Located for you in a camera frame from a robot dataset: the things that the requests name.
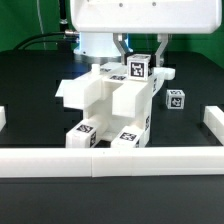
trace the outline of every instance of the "stacked white blocks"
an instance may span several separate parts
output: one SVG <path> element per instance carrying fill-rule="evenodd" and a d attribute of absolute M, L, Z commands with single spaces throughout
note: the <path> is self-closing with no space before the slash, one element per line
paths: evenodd
<path fill-rule="evenodd" d="M 149 141 L 153 88 L 174 69 L 150 70 L 150 55 L 133 55 L 128 66 L 93 64 L 92 71 L 60 85 L 64 107 L 83 110 L 83 121 L 66 135 L 67 148 L 91 148 L 100 140 L 113 148 L 144 147 Z"/>

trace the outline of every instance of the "white block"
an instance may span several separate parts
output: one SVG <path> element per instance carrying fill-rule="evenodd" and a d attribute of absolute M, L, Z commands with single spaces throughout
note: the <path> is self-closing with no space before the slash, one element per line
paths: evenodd
<path fill-rule="evenodd" d="M 223 147 L 132 149 L 132 176 L 222 174 L 223 149 Z"/>
<path fill-rule="evenodd" d="M 148 103 L 145 105 L 143 112 L 144 147 L 148 143 L 150 137 L 151 112 L 152 112 L 152 100 L 148 101 Z"/>
<path fill-rule="evenodd" d="M 6 124 L 6 118 L 5 118 L 5 108 L 0 107 L 0 131 Z"/>
<path fill-rule="evenodd" d="M 134 118 L 152 98 L 151 82 L 127 81 L 113 92 L 113 115 Z"/>
<path fill-rule="evenodd" d="M 217 106 L 206 106 L 204 123 L 224 145 L 224 113 Z"/>
<path fill-rule="evenodd" d="M 92 149 L 1 149 L 0 177 L 91 177 Z"/>
<path fill-rule="evenodd" d="M 64 87 L 64 107 L 85 109 L 101 98 L 101 76 L 91 72 Z"/>
<path fill-rule="evenodd" d="M 151 73 L 149 62 L 151 55 L 134 54 L 127 58 L 128 79 L 147 81 Z"/>
<path fill-rule="evenodd" d="M 66 134 L 66 148 L 92 148 L 103 136 L 107 122 L 99 115 L 84 119 Z"/>
<path fill-rule="evenodd" d="M 184 109 L 185 94 L 183 90 L 169 89 L 166 93 L 166 105 L 168 109 Z"/>
<path fill-rule="evenodd" d="M 104 76 L 101 100 L 105 100 L 127 80 L 127 66 L 120 63 L 107 63 L 101 67 L 101 71 L 101 75 Z"/>
<path fill-rule="evenodd" d="M 95 149 L 92 154 L 92 176 L 131 176 L 131 154 L 128 149 Z"/>
<path fill-rule="evenodd" d="M 164 80 L 172 80 L 175 77 L 175 69 L 172 68 L 153 68 L 153 96 L 160 90 Z"/>
<path fill-rule="evenodd" d="M 63 97 L 64 96 L 64 88 L 71 81 L 73 81 L 73 79 L 61 80 L 61 83 L 58 87 L 55 97 Z"/>
<path fill-rule="evenodd" d="M 125 126 L 111 142 L 111 148 L 144 147 L 144 131 L 136 126 Z"/>
<path fill-rule="evenodd" d="M 92 64 L 92 74 L 99 75 L 100 74 L 100 64 Z"/>

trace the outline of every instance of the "black and white pattern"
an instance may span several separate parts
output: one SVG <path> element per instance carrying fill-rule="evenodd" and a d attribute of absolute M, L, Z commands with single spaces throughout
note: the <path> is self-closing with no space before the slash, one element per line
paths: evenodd
<path fill-rule="evenodd" d="M 172 97 L 171 107 L 181 107 L 182 98 L 181 97 Z"/>
<path fill-rule="evenodd" d="M 126 79 L 126 77 L 125 76 L 119 76 L 119 75 L 113 75 L 113 76 L 110 77 L 110 79 L 122 81 L 122 80 Z"/>
<path fill-rule="evenodd" d="M 109 69 L 109 68 L 101 68 L 100 71 L 101 72 L 109 72 L 109 71 L 111 71 L 111 69 Z"/>
<path fill-rule="evenodd" d="M 131 76 L 133 77 L 144 77 L 144 63 L 131 62 Z"/>
<path fill-rule="evenodd" d="M 157 78 L 154 79 L 153 92 L 156 91 Z"/>
<path fill-rule="evenodd" d="M 139 140 L 137 141 L 135 148 L 139 148 Z"/>
<path fill-rule="evenodd" d="M 130 134 L 127 132 L 122 133 L 122 135 L 120 136 L 121 139 L 124 139 L 127 141 L 134 141 L 136 137 L 137 137 L 137 135 Z"/>
<path fill-rule="evenodd" d="M 148 116 L 145 121 L 145 130 L 147 130 L 149 128 L 149 123 L 150 123 L 150 118 Z"/>
<path fill-rule="evenodd" d="M 90 138 L 90 147 L 92 147 L 96 143 L 96 132 L 91 135 Z"/>
<path fill-rule="evenodd" d="M 174 95 L 180 95 L 181 91 L 180 90 L 171 90 L 170 93 L 174 94 Z"/>
<path fill-rule="evenodd" d="M 76 130 L 81 131 L 81 132 L 85 132 L 85 133 L 89 133 L 93 130 L 93 127 L 81 124 Z"/>

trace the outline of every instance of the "cube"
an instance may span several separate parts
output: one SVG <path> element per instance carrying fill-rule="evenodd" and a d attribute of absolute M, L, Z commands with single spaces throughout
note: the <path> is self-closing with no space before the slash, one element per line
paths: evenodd
<path fill-rule="evenodd" d="M 128 79 L 148 81 L 151 74 L 149 68 L 151 55 L 134 54 L 127 58 Z"/>
<path fill-rule="evenodd" d="M 66 148 L 92 148 L 96 145 L 96 130 L 93 125 L 80 122 L 66 134 Z"/>
<path fill-rule="evenodd" d="M 179 89 L 169 89 L 166 92 L 166 105 L 168 109 L 184 109 L 185 94 Z"/>

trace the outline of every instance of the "wire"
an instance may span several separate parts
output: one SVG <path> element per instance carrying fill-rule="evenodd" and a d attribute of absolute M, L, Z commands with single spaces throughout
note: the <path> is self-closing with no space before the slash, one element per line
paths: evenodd
<path fill-rule="evenodd" d="M 37 14 L 38 14 L 38 19 L 40 23 L 40 30 L 41 33 L 44 34 L 44 26 L 43 26 L 43 20 L 42 20 L 42 15 L 41 15 L 41 10 L 40 10 L 40 0 L 37 0 Z"/>
<path fill-rule="evenodd" d="M 29 47 L 29 46 L 31 46 L 33 44 L 39 44 L 39 43 L 59 43 L 59 42 L 63 43 L 63 42 L 66 42 L 66 41 L 65 40 L 39 40 L 39 41 L 33 41 L 31 43 L 26 44 L 24 47 L 22 47 L 22 50 L 25 50 L 27 47 Z"/>
<path fill-rule="evenodd" d="M 44 38 L 44 37 L 50 37 L 50 36 L 60 36 L 60 35 L 64 35 L 64 32 L 52 32 L 52 33 L 45 33 L 45 34 L 39 34 L 39 35 L 35 35 L 32 37 L 27 38 L 26 40 L 22 41 L 21 43 L 19 43 L 18 45 L 16 45 L 14 47 L 14 50 L 19 50 L 20 47 L 22 47 L 23 45 L 29 43 L 32 40 L 35 39 L 39 39 L 39 38 Z"/>

